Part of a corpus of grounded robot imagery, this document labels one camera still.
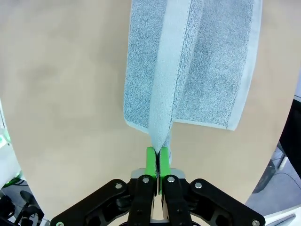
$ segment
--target tabletop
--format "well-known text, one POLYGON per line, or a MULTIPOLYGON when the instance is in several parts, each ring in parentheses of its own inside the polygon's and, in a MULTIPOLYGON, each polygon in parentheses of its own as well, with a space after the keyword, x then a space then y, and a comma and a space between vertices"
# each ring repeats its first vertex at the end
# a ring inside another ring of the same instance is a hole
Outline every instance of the tabletop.
MULTIPOLYGON (((123 117, 130 4, 19 1, 0 24, 6 123, 48 219, 145 166, 151 139, 123 117)), ((298 0, 263 1, 255 71, 235 131, 174 123, 171 166, 188 181, 204 178, 241 202, 248 199, 292 103, 301 60, 300 9, 298 0)))

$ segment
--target folded towel edge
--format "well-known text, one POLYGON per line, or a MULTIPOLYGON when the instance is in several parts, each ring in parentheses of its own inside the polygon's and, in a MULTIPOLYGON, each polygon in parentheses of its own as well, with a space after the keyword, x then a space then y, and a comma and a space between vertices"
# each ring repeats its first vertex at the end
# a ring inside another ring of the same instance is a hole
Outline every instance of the folded towel edge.
POLYGON ((259 34, 261 27, 262 0, 255 0, 253 5, 251 32, 249 36, 248 52, 246 64, 241 77, 241 84, 234 102, 231 115, 226 129, 235 130, 241 119, 246 99, 251 86, 251 81, 255 69, 257 49, 259 44, 259 34))

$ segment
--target terry cloth towel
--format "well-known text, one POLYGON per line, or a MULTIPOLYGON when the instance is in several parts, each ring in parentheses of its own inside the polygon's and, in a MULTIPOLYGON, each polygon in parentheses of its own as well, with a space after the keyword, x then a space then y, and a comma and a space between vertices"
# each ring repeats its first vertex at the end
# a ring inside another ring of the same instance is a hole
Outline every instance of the terry cloth towel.
POLYGON ((261 0, 132 0, 128 125, 156 151, 172 122, 234 130, 256 61, 261 0))

